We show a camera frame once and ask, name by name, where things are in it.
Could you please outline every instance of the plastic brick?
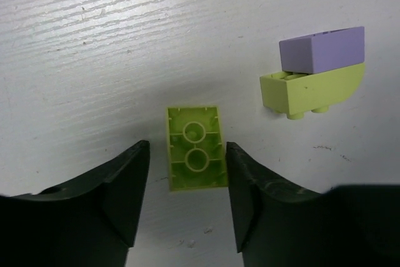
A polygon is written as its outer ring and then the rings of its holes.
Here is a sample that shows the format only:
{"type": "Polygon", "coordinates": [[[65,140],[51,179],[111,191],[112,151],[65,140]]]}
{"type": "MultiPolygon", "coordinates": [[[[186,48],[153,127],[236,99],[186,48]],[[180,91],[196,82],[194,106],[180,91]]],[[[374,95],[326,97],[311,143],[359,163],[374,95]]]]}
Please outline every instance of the plastic brick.
{"type": "Polygon", "coordinates": [[[349,98],[360,85],[365,64],[318,74],[278,72],[260,77],[264,106],[301,119],[304,112],[324,113],[329,106],[349,98]]]}
{"type": "Polygon", "coordinates": [[[228,185],[217,107],[167,108],[167,130],[171,191],[228,185]]]}
{"type": "Polygon", "coordinates": [[[364,62],[364,27],[310,34],[279,42],[282,70],[316,74],[364,62]]]}

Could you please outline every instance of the lego brick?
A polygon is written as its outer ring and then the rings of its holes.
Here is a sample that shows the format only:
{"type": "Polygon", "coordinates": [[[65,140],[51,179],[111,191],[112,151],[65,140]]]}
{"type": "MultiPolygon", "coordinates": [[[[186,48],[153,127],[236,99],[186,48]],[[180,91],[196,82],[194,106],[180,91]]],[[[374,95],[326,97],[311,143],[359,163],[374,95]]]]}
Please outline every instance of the lego brick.
{"type": "Polygon", "coordinates": [[[318,74],[282,71],[261,76],[262,102],[288,119],[301,119],[306,111],[325,113],[357,90],[364,71],[361,63],[318,74]]]}
{"type": "Polygon", "coordinates": [[[171,191],[228,184],[218,108],[167,108],[171,191]]]}
{"type": "Polygon", "coordinates": [[[310,34],[279,42],[282,70],[316,74],[364,62],[364,27],[310,34]]]}

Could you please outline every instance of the wood grain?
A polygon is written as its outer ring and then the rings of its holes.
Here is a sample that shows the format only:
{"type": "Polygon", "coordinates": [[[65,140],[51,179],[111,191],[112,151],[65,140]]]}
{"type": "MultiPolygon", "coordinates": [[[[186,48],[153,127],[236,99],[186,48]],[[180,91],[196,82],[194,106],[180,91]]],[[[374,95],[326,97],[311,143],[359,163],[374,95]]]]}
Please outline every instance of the wood grain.
{"type": "Polygon", "coordinates": [[[400,181],[398,0],[0,3],[0,191],[37,193],[149,139],[127,266],[243,265],[227,190],[168,194],[166,106],[219,105],[227,140],[317,191],[400,181]],[[262,107],[279,40],[357,25],[367,72],[351,99],[302,121],[262,107]]]}

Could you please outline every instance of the toy block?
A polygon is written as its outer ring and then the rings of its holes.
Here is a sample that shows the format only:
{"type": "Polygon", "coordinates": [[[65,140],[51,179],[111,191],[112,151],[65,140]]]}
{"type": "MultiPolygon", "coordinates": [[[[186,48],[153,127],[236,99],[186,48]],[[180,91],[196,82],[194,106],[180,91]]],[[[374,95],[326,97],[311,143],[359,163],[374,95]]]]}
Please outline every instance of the toy block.
{"type": "Polygon", "coordinates": [[[228,185],[217,107],[167,108],[167,131],[171,191],[228,185]]]}
{"type": "Polygon", "coordinates": [[[279,42],[282,70],[316,74],[364,62],[364,27],[325,31],[279,42]]]}
{"type": "Polygon", "coordinates": [[[364,71],[361,63],[317,74],[282,71],[261,76],[262,102],[288,119],[302,119],[306,111],[324,113],[357,90],[364,71]]]}

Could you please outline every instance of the lego stud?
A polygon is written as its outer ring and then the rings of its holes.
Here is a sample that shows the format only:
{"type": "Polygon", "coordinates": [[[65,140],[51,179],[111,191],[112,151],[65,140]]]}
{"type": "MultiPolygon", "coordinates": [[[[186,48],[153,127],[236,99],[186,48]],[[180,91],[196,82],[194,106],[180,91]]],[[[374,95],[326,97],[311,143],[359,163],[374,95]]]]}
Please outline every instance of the lego stud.
{"type": "Polygon", "coordinates": [[[304,118],[304,113],[286,114],[286,117],[290,120],[300,120],[304,118]]]}
{"type": "Polygon", "coordinates": [[[189,150],[185,155],[185,164],[193,172],[203,172],[210,163],[208,154],[200,149],[194,148],[189,150]]]}
{"type": "Polygon", "coordinates": [[[307,74],[292,74],[285,76],[285,81],[290,81],[291,79],[302,78],[303,76],[307,76],[307,74]]]}
{"type": "Polygon", "coordinates": [[[189,122],[183,127],[183,136],[190,143],[200,143],[206,137],[206,129],[200,122],[189,122]]]}
{"type": "Polygon", "coordinates": [[[329,111],[329,106],[323,106],[321,108],[311,110],[313,113],[326,113],[329,111]]]}

